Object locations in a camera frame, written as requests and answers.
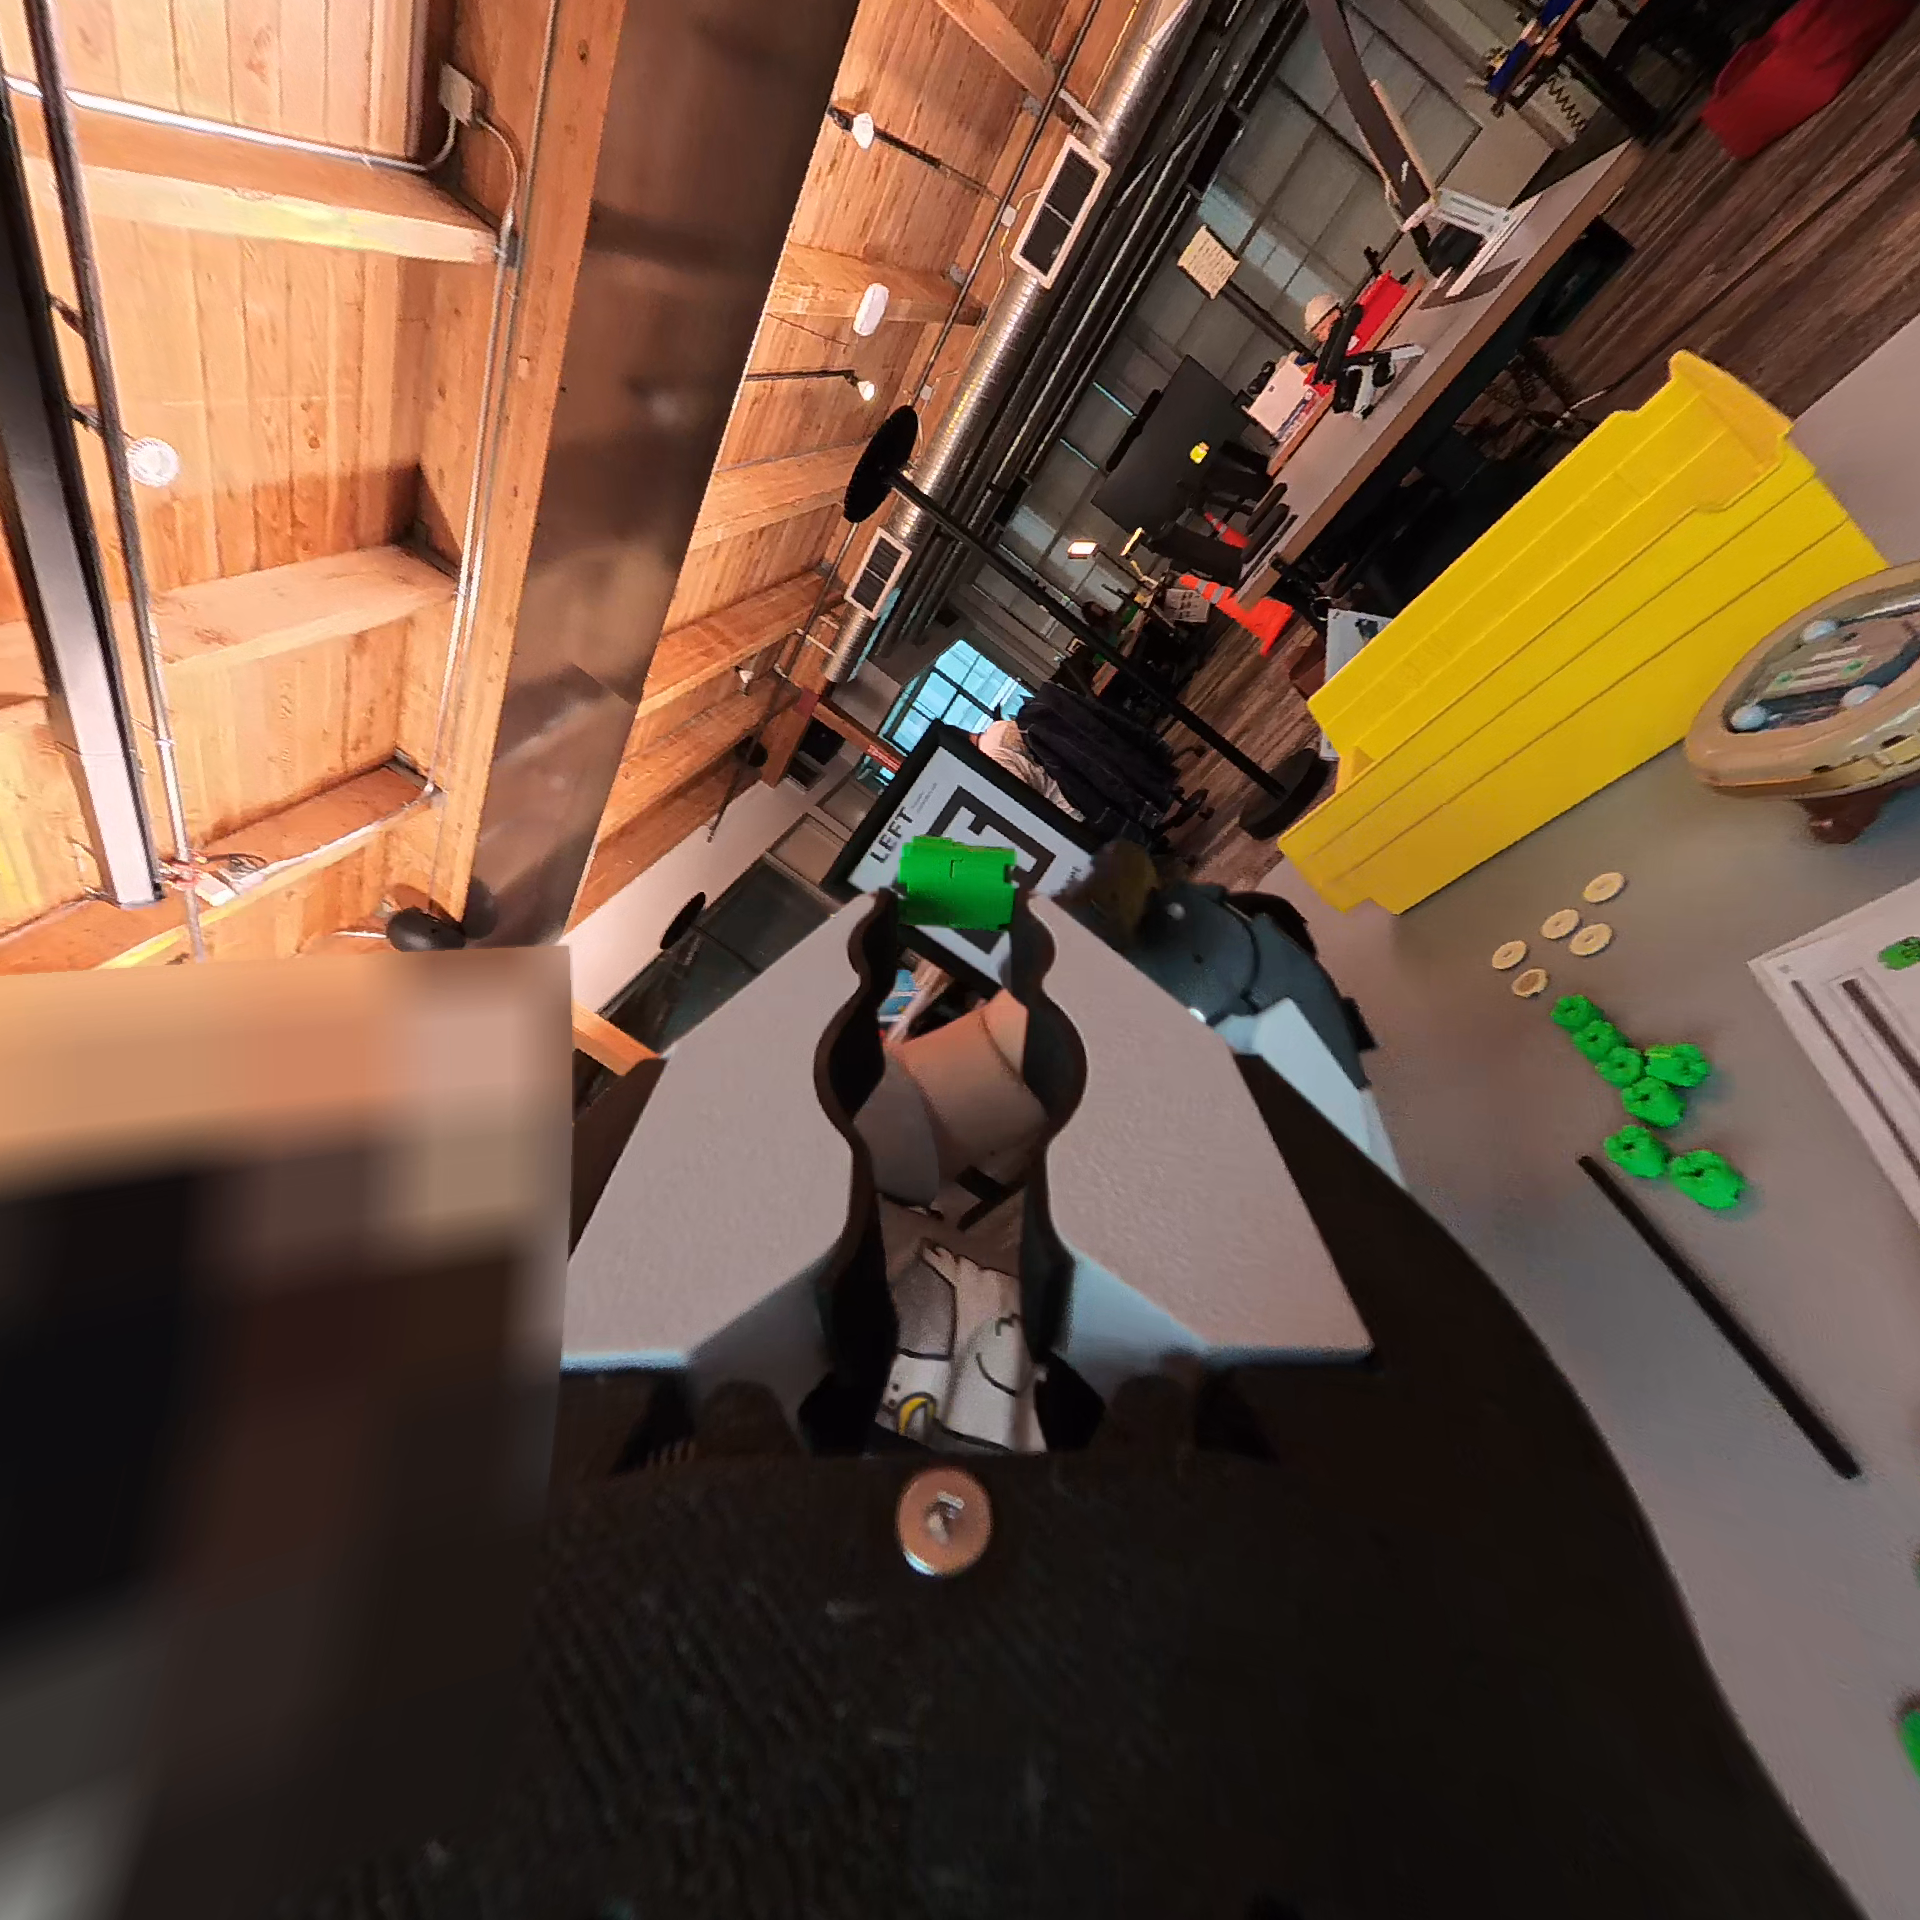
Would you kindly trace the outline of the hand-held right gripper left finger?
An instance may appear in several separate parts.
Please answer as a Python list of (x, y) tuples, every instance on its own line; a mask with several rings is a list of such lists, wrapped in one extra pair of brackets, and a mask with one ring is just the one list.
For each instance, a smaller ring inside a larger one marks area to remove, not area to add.
[(567, 1372), (767, 1387), (818, 1454), (879, 1434), (898, 1321), (874, 1153), (896, 896), (857, 896), (674, 1046), (567, 1260)]

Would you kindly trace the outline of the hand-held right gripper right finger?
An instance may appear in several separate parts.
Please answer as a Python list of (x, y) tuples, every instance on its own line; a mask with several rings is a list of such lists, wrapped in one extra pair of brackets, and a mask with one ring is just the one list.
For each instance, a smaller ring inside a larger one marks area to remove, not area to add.
[(1300, 1096), (1039, 896), (1020, 907), (1020, 1001), (1024, 1081), (1048, 1123), (1020, 1251), (1048, 1447), (1083, 1447), (1143, 1376), (1369, 1361), (1257, 1103)]

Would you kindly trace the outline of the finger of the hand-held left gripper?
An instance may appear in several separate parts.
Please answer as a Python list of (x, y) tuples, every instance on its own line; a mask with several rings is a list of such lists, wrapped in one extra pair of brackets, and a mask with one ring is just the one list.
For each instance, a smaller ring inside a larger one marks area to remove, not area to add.
[(1324, 1040), (1298, 1001), (1276, 1001), (1257, 1015), (1231, 1015), (1221, 1039), (1243, 1058), (1261, 1062), (1305, 1097), (1395, 1184), (1407, 1190), (1399, 1155), (1386, 1131), (1376, 1094), (1340, 1048)]

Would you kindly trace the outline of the bright green grooved brick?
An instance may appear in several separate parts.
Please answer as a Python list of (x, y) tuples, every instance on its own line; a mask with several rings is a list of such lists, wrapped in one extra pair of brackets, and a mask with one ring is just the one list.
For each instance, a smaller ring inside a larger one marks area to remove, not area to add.
[(896, 915), (909, 929), (1004, 934), (1018, 911), (1018, 879), (1016, 849), (916, 835), (898, 855)]

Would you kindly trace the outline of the pile of green bricks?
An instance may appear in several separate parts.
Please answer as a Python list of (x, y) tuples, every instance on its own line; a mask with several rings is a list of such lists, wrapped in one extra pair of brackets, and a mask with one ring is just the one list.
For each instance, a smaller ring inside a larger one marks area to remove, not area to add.
[(1555, 998), (1549, 1023), (1619, 1105), (1621, 1123), (1601, 1143), (1616, 1170), (1667, 1184), (1705, 1212), (1743, 1207), (1745, 1170), (1720, 1150), (1683, 1138), (1695, 1096), (1717, 1074), (1707, 1050), (1692, 1040), (1639, 1046), (1586, 995)]

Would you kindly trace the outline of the black dome ceiling fixture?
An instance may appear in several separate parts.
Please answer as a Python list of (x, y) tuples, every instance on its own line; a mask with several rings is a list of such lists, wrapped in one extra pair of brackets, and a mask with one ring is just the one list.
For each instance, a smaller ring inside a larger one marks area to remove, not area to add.
[(397, 884), (383, 906), (380, 935), (403, 954), (464, 951), (487, 943), (497, 927), (497, 898), (481, 881), (459, 915), (415, 884)]

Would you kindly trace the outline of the black pole stand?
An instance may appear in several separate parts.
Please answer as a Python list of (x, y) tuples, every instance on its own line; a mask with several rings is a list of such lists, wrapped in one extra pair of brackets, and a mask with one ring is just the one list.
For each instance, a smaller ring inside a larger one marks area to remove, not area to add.
[(1125, 656), (1119, 646), (1101, 639), (1075, 609), (1075, 603), (1039, 577), (1035, 570), (1016, 560), (996, 545), (977, 538), (960, 520), (931, 499), (912, 478), (909, 462), (919, 443), (922, 417), (912, 406), (896, 408), (872, 435), (857, 456), (843, 492), (843, 520), (850, 526), (872, 522), (892, 497), (915, 508), (925, 522), (960, 545), (991, 571), (1000, 575), (1023, 598), (1051, 614), (1071, 635), (1079, 639), (1095, 659), (1108, 666), (1194, 739), (1221, 758), (1235, 772), (1251, 779), (1255, 798), (1240, 817), (1240, 830), (1255, 839), (1279, 841), (1315, 804), (1331, 779), (1331, 768), (1317, 750), (1297, 750), (1276, 768), (1261, 768), (1240, 744), (1221, 734), (1200, 712), (1185, 705), (1172, 689)]

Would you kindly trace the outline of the yellow stacked storage bins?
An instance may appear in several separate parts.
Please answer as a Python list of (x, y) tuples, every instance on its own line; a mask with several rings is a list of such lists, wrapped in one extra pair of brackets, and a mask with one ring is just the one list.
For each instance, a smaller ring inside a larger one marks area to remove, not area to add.
[(1679, 352), (1328, 672), (1328, 793), (1280, 838), (1336, 911), (1402, 915), (1680, 744), (1787, 618), (1885, 568), (1792, 423)]

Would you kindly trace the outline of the thin black rod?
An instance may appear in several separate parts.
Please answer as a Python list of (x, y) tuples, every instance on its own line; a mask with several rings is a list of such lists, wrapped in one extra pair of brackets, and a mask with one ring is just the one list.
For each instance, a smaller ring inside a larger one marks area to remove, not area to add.
[(1717, 1295), (1685, 1251), (1660, 1228), (1643, 1204), (1592, 1155), (1576, 1160), (1585, 1178), (1621, 1216), (1661, 1271), (1687, 1295), (1727, 1348), (1740, 1359), (1772, 1407), (1808, 1443), (1816, 1456), (1842, 1481), (1861, 1481), (1865, 1466), (1848, 1446), (1821, 1408), (1804, 1392), (1787, 1369), (1769, 1353), (1745, 1319)]

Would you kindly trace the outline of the black monitor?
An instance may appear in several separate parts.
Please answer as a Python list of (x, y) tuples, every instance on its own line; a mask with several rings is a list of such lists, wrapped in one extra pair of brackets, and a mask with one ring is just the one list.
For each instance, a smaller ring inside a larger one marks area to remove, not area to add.
[(1213, 374), (1183, 360), (1123, 435), (1090, 510), (1141, 538), (1188, 513), (1241, 513), (1268, 489), (1267, 457), (1241, 439), (1248, 414)]

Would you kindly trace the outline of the white instruction sheet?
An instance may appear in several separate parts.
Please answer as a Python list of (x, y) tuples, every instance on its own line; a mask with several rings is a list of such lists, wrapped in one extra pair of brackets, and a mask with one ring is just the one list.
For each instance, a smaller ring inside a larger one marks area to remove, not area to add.
[(1749, 972), (1917, 1216), (1917, 970), (1877, 966), (1881, 946), (1908, 935), (1917, 881), (1765, 951)]

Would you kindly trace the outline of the long grey table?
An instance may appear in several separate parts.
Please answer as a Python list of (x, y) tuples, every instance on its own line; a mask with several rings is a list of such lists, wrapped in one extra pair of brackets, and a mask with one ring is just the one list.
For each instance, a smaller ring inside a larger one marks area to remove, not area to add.
[(1467, 376), (1589, 225), (1616, 201), (1643, 156), (1643, 147), (1626, 143), (1552, 184), (1522, 209), (1499, 247), (1477, 262), (1460, 294), (1442, 288), (1417, 297), (1387, 332), (1387, 344), (1417, 346), (1421, 355), (1395, 376), (1368, 417), (1324, 414), (1284, 460), (1279, 474), (1284, 522), (1260, 556), (1260, 570), (1251, 575), (1252, 588), (1268, 593), (1282, 562), (1303, 562), (1315, 539)]

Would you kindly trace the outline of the round tan toy device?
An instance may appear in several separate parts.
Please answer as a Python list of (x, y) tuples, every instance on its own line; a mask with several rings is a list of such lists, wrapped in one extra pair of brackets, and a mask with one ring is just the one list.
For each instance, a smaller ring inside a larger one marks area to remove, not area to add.
[(1917, 564), (1835, 591), (1749, 655), (1692, 722), (1687, 768), (1733, 801), (1783, 801), (1851, 846), (1917, 784)]

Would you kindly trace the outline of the red beanbag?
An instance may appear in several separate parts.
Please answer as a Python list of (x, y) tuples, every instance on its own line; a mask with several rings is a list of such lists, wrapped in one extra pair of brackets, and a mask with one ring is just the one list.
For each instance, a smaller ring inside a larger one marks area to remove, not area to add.
[(1730, 160), (1759, 158), (1834, 105), (1914, 14), (1915, 3), (1787, 6), (1733, 50), (1698, 123)]

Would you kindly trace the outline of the silver ventilation duct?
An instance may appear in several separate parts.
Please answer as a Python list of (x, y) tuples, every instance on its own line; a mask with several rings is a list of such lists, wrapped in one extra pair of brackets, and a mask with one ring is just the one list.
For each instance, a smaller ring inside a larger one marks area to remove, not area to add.
[(1119, 338), (1127, 307), (1153, 280), (1178, 223), (1213, 180), (1305, 23), (1305, 6), (1274, 3), (1125, 6), (1121, 11), (1111, 66), (1064, 135), (1064, 145), (1079, 137), (1111, 166), (1087, 230), (1061, 276), (1042, 291), (1013, 267), (1020, 223), (1005, 275), (945, 409), (919, 412), (912, 478), (981, 538), (1000, 532), (1018, 513), (1032, 474)]

